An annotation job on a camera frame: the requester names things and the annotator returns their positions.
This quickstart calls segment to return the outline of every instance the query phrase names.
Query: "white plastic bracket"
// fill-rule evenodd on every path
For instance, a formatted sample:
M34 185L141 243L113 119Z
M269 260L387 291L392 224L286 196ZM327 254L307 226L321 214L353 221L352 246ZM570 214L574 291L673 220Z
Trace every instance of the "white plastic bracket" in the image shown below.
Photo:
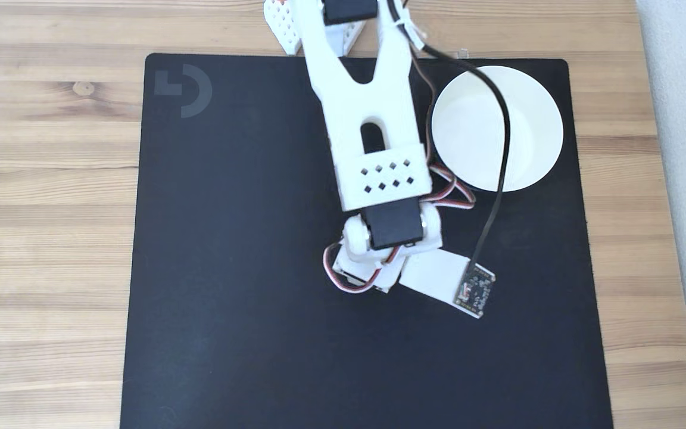
M432 182L409 86L409 39L395 26L387 1L378 0L378 63L372 82L366 84L351 78L329 46L318 0L290 1L294 24L303 41L308 76L325 114L343 210L430 193ZM364 153L360 128L366 123L381 129L384 151ZM378 174L391 173L391 163L409 169L408 176L402 178L406 182L397 176L387 177L388 181L376 180Z
M264 19L272 28L277 41L288 55L297 55L301 41L293 18L292 7L296 0L266 0L264 2ZM327 42L338 57L344 57L351 52L357 38L364 30L365 21L349 24L330 25L325 28Z
M454 294L460 287L462 275L469 262L469 258L465 256L441 249L419 253L406 260L398 282L478 318L478 315L454 304Z
M401 269L404 266L404 261L406 261L405 256L397 256L392 263L383 266L373 286L382 293L388 293L390 288L397 282ZM333 271L345 275L348 282L359 286L364 285L365 280L372 277L377 268L379 267L373 263L357 263L352 261L344 249L338 252L335 263L332 265Z

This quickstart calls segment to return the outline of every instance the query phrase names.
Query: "desk mat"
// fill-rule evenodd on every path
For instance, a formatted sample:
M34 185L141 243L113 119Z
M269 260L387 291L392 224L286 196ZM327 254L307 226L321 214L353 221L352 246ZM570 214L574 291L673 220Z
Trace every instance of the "desk mat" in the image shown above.
M441 88L459 73L424 62ZM565 123L552 171L504 196L480 320L327 280L348 215L303 58L148 57L122 429L612 427L568 65L475 63L533 76ZM445 249L471 254L493 198L441 209Z

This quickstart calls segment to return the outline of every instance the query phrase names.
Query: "wooden surface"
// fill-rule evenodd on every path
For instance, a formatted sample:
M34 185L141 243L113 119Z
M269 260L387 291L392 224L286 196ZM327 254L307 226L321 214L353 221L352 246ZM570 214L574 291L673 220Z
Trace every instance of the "wooden surface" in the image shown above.
M569 61L616 427L686 428L686 315L634 0L411 8L446 51ZM374 39L370 25L353 54ZM150 52L281 54L256 0L0 0L0 427L117 427Z

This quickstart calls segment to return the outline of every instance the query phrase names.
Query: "white plate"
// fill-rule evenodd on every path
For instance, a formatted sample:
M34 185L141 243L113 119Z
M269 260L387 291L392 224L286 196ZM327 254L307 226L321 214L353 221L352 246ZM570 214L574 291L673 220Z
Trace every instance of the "white plate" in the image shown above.
M563 118L552 95L536 79L503 66L480 67L499 87L510 111L510 157L505 191L517 191L542 179L563 147ZM503 154L504 123L496 98L470 73L452 80L433 113L436 149L460 179L495 191Z

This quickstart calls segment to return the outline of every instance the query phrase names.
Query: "gray logo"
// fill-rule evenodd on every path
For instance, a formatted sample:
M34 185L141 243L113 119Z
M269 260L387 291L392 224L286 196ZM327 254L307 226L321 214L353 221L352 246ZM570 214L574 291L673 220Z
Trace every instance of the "gray logo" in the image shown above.
M182 106L182 118L193 117L208 107L210 98L213 96L213 87L208 75L199 68L190 65L182 65L182 75L189 76L198 84L198 98L192 103ZM181 95L182 84L169 83L168 70L155 72L155 95Z

